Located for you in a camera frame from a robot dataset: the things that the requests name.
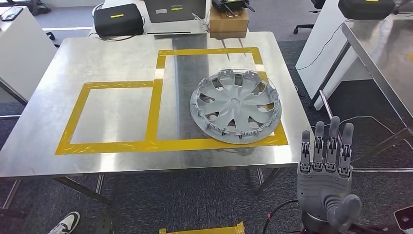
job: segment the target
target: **robotic hand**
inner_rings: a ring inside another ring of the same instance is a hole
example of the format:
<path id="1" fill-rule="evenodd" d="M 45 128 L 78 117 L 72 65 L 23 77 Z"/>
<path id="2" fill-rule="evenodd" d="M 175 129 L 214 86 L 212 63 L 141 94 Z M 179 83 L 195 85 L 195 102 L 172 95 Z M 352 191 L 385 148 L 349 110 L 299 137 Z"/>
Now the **robotic hand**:
<path id="1" fill-rule="evenodd" d="M 333 117 L 329 139 L 324 150 L 324 123 L 316 124 L 314 160 L 310 162 L 310 132 L 302 133 L 301 161 L 297 169 L 297 198 L 302 208 L 302 222 L 307 233 L 338 234 L 350 228 L 358 218 L 361 202 L 350 194 L 350 166 L 353 125 L 343 131 L 338 166 L 336 165 L 338 127 L 340 119 Z"/>

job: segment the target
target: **office chair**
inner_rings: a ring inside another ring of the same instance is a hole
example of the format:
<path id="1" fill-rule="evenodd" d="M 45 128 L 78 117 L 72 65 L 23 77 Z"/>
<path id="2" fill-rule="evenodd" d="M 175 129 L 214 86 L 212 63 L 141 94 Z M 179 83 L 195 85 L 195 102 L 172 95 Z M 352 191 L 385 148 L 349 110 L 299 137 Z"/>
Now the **office chair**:
<path id="1" fill-rule="evenodd" d="M 322 7 L 324 6 L 325 0 L 311 0 L 311 2 L 314 4 L 314 7 L 316 9 L 322 9 Z M 299 28 L 313 28 L 313 27 L 314 27 L 314 24 L 299 24 L 296 26 L 293 33 L 297 34 Z"/>

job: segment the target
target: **sneaker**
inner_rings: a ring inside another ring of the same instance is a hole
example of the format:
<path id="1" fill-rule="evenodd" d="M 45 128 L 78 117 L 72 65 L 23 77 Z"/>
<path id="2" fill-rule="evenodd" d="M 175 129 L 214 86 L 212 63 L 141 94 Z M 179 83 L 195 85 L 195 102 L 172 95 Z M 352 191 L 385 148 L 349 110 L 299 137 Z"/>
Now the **sneaker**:
<path id="1" fill-rule="evenodd" d="M 70 212 L 49 232 L 49 234 L 70 234 L 79 223 L 79 219 L 79 212 Z"/>

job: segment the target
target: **gray carpet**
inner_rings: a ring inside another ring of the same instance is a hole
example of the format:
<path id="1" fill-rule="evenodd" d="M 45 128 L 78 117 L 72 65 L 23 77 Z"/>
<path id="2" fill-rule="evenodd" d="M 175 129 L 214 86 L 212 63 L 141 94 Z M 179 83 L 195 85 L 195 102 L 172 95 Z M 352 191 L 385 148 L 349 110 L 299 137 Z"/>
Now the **gray carpet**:
<path id="1" fill-rule="evenodd" d="M 280 42 L 289 68 L 293 68 L 304 46 L 304 41 Z M 328 121 L 324 109 L 308 108 L 309 97 L 296 71 L 291 71 L 294 83 L 303 96 L 302 103 L 312 125 L 318 120 Z M 374 115 L 390 129 L 402 128 L 400 121 L 384 96 L 372 81 L 342 83 L 330 98 L 333 112 L 342 119 L 355 115 Z M 4 108 L 15 114 L 18 104 Z M 354 148 L 356 157 L 390 134 L 370 119 L 352 121 L 355 125 Z M 4 142 L 14 122 L 0 121 L 0 142 Z M 412 150 L 400 143 L 366 165 L 412 166 Z M 83 185 L 93 188 L 97 176 L 75 177 Z M 0 182 L 0 200 L 4 201 L 11 183 Z M 258 187 L 255 170 L 178 172 L 160 174 L 125 174 L 105 177 L 102 194 L 113 201 L 105 207 L 51 179 L 24 180 L 11 208 L 28 213 L 26 219 L 0 219 L 0 234 L 43 234 L 54 227 L 68 212 L 79 211 L 81 219 L 74 234 L 94 233 L 97 221 L 105 216 L 114 221 L 117 234 L 158 233 L 202 228 L 235 226 L 243 221 L 245 233 L 262 231 L 266 214 L 285 200 L 295 198 L 296 172 L 287 169 L 263 195 L 255 196 Z M 354 174 L 352 192 L 359 195 L 363 211 L 360 224 L 393 222 L 394 210 L 413 204 L 413 174 L 370 173 Z M 296 204 L 276 214 L 268 233 L 280 233 L 274 227 L 296 229 L 300 211 Z"/>
<path id="2" fill-rule="evenodd" d="M 52 8 L 48 14 L 35 16 L 42 28 L 92 27 L 93 6 Z M 87 37 L 86 30 L 48 30 L 55 35 L 55 43 L 61 44 L 65 38 Z"/>
<path id="3" fill-rule="evenodd" d="M 294 35 L 297 24 L 312 24 L 316 22 L 318 13 L 310 0 L 252 0 L 257 12 L 249 13 L 250 31 L 273 32 L 277 41 L 307 40 L 311 29 L 300 29 Z"/>

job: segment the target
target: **cardboard box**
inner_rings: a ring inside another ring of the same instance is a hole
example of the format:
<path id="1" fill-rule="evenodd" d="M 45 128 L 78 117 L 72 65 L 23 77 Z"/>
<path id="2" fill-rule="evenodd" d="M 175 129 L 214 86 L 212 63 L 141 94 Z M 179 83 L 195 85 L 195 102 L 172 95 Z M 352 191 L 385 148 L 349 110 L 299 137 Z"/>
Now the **cardboard box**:
<path id="1" fill-rule="evenodd" d="M 248 29 L 248 11 L 243 8 L 239 11 L 234 11 L 235 14 L 241 13 L 239 16 L 228 17 L 225 12 L 219 12 L 215 7 L 211 6 L 211 33 L 238 33 L 247 32 Z"/>

